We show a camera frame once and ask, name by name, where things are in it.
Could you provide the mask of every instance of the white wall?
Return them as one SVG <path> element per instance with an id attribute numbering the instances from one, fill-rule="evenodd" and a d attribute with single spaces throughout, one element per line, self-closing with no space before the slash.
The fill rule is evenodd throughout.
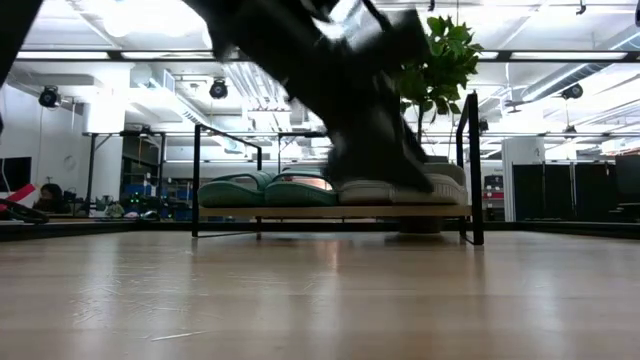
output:
<path id="1" fill-rule="evenodd" d="M 45 184 L 50 176 L 63 190 L 76 188 L 84 197 L 89 139 L 82 136 L 82 116 L 76 115 L 72 126 L 70 111 L 44 109 L 34 96 L 8 85 L 0 90 L 0 112 L 5 125 L 0 157 L 31 157 L 32 184 Z"/>

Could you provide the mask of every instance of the green leaves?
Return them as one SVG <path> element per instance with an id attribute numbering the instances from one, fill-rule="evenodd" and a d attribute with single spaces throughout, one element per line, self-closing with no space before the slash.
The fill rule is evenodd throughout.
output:
<path id="1" fill-rule="evenodd" d="M 455 25 L 451 17 L 427 19 L 430 53 L 418 63 L 405 64 L 396 75 L 401 96 L 424 112 L 435 108 L 436 115 L 460 114 L 455 103 L 461 99 L 459 88 L 465 89 L 469 76 L 477 74 L 478 53 L 483 47 L 473 43 L 467 24 Z"/>
<path id="2" fill-rule="evenodd" d="M 429 29 L 431 29 L 431 32 L 435 36 L 444 36 L 444 30 L 446 28 L 444 19 L 430 17 L 427 19 L 427 25 L 429 25 Z"/>

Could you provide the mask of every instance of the wall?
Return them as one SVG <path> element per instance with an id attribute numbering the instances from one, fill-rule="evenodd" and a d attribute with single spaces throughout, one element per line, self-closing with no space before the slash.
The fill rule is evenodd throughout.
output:
<path id="1" fill-rule="evenodd" d="M 76 188 L 84 197 L 89 139 L 82 136 L 82 116 L 72 122 L 71 111 L 44 109 L 36 97 L 8 85 L 0 90 L 0 112 L 5 124 L 0 157 L 31 157 L 32 184 L 51 177 L 63 190 Z"/>
<path id="2" fill-rule="evenodd" d="M 193 159 L 193 145 L 188 146 L 167 146 L 166 149 L 166 159 L 167 160 L 192 160 Z M 223 146 L 206 146 L 203 145 L 200 147 L 200 159 L 202 160 L 238 160 L 242 161 L 245 159 L 245 156 L 249 154 L 253 156 L 257 151 L 254 148 L 248 148 L 245 152 L 244 149 L 240 149 L 237 154 L 229 154 L 225 152 L 225 148 Z M 294 152 L 295 156 L 300 156 L 301 152 Z M 277 146 L 263 146 L 262 147 L 262 156 L 263 159 L 277 159 L 278 152 Z M 285 151 L 282 152 L 281 156 L 283 158 L 287 156 L 292 156 L 291 153 Z"/>

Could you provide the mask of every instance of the spotlight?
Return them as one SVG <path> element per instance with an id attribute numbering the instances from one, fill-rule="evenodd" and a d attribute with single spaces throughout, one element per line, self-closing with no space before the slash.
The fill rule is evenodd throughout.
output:
<path id="1" fill-rule="evenodd" d="M 480 119 L 480 121 L 478 121 L 478 128 L 481 134 L 489 131 L 489 122 L 487 122 L 486 119 Z"/>
<path id="2" fill-rule="evenodd" d="M 580 84 L 575 84 L 573 86 L 566 88 L 563 92 L 560 93 L 560 96 L 565 100 L 579 99 L 582 97 L 582 94 L 584 94 L 584 90 L 582 89 L 582 86 L 580 86 Z"/>
<path id="3" fill-rule="evenodd" d="M 567 125 L 567 128 L 562 130 L 563 133 L 565 134 L 577 134 L 578 131 L 576 130 L 576 126 L 575 125 Z M 565 136 L 565 139 L 573 139 L 573 136 Z"/>
<path id="4" fill-rule="evenodd" d="M 224 79 L 213 80 L 213 85 L 211 85 L 211 89 L 209 89 L 209 95 L 211 95 L 212 98 L 224 99 L 228 94 L 227 84 L 225 84 Z"/>
<path id="5" fill-rule="evenodd" d="M 38 98 L 38 103 L 47 109 L 57 109 L 60 107 L 61 101 L 62 96 L 60 96 L 60 93 L 58 92 L 58 87 L 53 85 L 45 86 Z"/>

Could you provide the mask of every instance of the black metal frame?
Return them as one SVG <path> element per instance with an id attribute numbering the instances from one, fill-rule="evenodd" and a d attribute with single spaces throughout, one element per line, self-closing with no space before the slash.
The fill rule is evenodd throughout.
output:
<path id="1" fill-rule="evenodd" d="M 96 150 L 98 150 L 99 148 L 99 146 L 96 147 L 96 140 L 98 139 L 99 136 L 107 136 L 108 138 L 112 136 L 119 136 L 119 137 L 140 137 L 141 135 L 160 136 L 162 138 L 162 145 L 160 149 L 160 160 L 158 161 L 158 164 L 156 164 L 156 166 L 158 166 L 157 193 L 160 194 L 160 196 L 162 196 L 162 174 L 163 174 L 163 168 L 164 168 L 164 162 L 165 162 L 164 154 L 165 154 L 165 147 L 167 144 L 167 133 L 121 131 L 121 132 L 114 132 L 114 133 L 83 133 L 82 135 L 91 137 L 91 145 L 90 145 L 91 148 L 89 150 L 89 179 L 87 180 L 87 197 L 85 198 L 85 204 L 87 208 L 91 206 L 91 196 L 92 196 L 92 190 L 93 190 L 93 167 L 95 162 Z"/>
<path id="2" fill-rule="evenodd" d="M 279 132 L 278 133 L 278 173 L 282 172 L 282 138 L 283 137 L 293 137 L 294 139 L 298 136 L 302 136 L 305 138 L 323 138 L 327 137 L 327 134 L 319 132 L 319 131 L 308 131 L 308 132 Z"/>
<path id="3" fill-rule="evenodd" d="M 232 234 L 221 234 L 221 235 L 205 235 L 200 236 L 200 203 L 198 201 L 198 189 L 200 188 L 200 138 L 202 136 L 202 132 L 206 131 L 211 133 L 214 136 L 222 136 L 227 139 L 231 139 L 233 141 L 237 141 L 246 146 L 250 146 L 255 148 L 258 151 L 258 156 L 256 159 L 256 167 L 257 170 L 262 170 L 262 148 L 256 144 L 252 144 L 248 141 L 242 140 L 233 135 L 229 135 L 223 131 L 214 129 L 210 126 L 204 124 L 196 124 L 193 134 L 193 202 L 191 204 L 191 237 L 194 239 L 203 238 L 203 237 L 216 237 L 216 236 L 229 236 L 229 235 L 239 235 L 245 233 L 252 233 L 253 231 L 247 232 L 238 232 Z M 262 218 L 256 217 L 256 223 L 258 227 L 262 224 Z"/>
<path id="4" fill-rule="evenodd" d="M 464 170 L 464 129 L 469 124 L 469 166 L 471 176 L 471 217 L 473 238 L 467 236 L 467 217 L 458 219 L 460 237 L 473 245 L 484 244 L 482 215 L 482 173 L 480 163 L 480 126 L 478 94 L 467 95 L 456 130 L 456 164 Z"/>

